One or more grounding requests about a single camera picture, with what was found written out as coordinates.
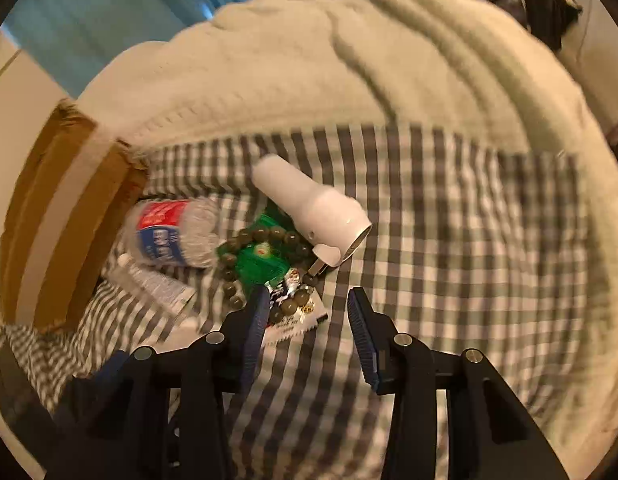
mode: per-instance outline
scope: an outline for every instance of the cardboard box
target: cardboard box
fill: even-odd
[[[9,324],[74,330],[146,168],[69,102],[58,104],[18,177],[0,239]]]

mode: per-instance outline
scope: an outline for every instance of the curtain fold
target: curtain fold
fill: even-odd
[[[215,10],[245,0],[19,0],[5,27],[67,92],[77,97],[120,52],[170,40]]]

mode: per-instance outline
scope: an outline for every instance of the brown bead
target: brown bead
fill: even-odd
[[[318,277],[317,276],[312,276],[311,274],[309,274],[307,272],[303,276],[303,283],[305,285],[309,285],[309,286],[316,286],[316,285],[318,285]]]
[[[223,270],[222,276],[225,282],[234,282],[238,279],[238,276],[236,276],[236,273],[233,271],[233,269]]]
[[[311,247],[307,244],[298,244],[298,247],[295,248],[295,254],[299,258],[304,259],[311,254]]]
[[[281,242],[285,239],[285,235],[287,231],[285,231],[284,227],[280,227],[279,225],[274,225],[269,228],[269,238],[275,242]]]
[[[304,307],[309,301],[309,296],[306,290],[297,290],[294,294],[294,303],[299,307]]]
[[[235,254],[225,253],[220,256],[220,262],[227,268],[233,269],[235,263],[238,261],[238,257]]]
[[[285,245],[289,248],[295,247],[298,245],[298,242],[300,241],[300,235],[298,233],[296,233],[295,231],[289,231],[287,232],[287,235],[285,236]]]
[[[238,231],[238,242],[240,242],[241,247],[249,245],[252,241],[251,231],[248,229],[240,229]]]
[[[244,305],[244,301],[243,298],[241,298],[240,296],[236,295],[236,296],[232,296],[231,298],[229,298],[229,306],[231,308],[233,308],[234,310],[240,310]]]
[[[228,239],[227,242],[225,243],[225,247],[227,247],[227,250],[230,253],[237,253],[241,249],[240,242],[238,241],[237,238]]]
[[[225,294],[225,297],[230,298],[231,296],[234,296],[236,292],[238,292],[238,289],[235,288],[233,282],[223,283],[223,293]]]
[[[284,319],[284,314],[277,306],[272,306],[269,311],[269,322],[272,325],[280,323]]]
[[[251,231],[251,236],[253,239],[259,242],[264,242],[269,238],[269,229],[265,226],[257,226],[253,231]]]
[[[280,310],[285,316],[293,316],[295,311],[298,310],[297,304],[291,298],[287,298],[285,301],[280,303]]]

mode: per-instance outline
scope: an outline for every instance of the black and white checkered fabric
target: black and white checkered fabric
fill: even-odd
[[[151,157],[145,194],[215,198],[221,234],[233,233],[265,205],[249,175],[271,152],[355,197],[374,228],[319,285],[329,322],[265,348],[249,395],[226,397],[240,478],[379,478],[393,399],[363,381],[345,314],[355,285],[430,348],[484,351],[541,427],[550,423],[586,305],[587,218],[570,156],[508,155],[413,125],[317,128],[164,148]],[[108,268],[122,250],[112,250]],[[227,306],[217,270],[173,275],[198,288],[204,332],[219,327]],[[0,336],[53,410],[71,374],[170,329],[104,282],[75,335],[8,326]],[[438,433],[442,476],[443,402]]]

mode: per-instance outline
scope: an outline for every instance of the red and blue label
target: red and blue label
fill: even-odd
[[[180,217],[188,200],[147,204],[137,225],[138,241],[144,255],[161,264],[185,266],[180,246]]]

